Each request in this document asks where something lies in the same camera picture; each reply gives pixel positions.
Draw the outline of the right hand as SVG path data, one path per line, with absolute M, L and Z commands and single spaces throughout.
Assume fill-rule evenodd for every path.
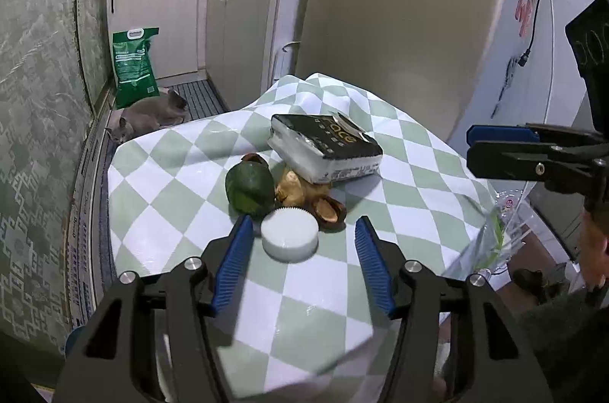
M 578 238 L 579 265 L 582 277 L 590 288 L 603 288 L 608 279 L 608 237 L 583 211 Z

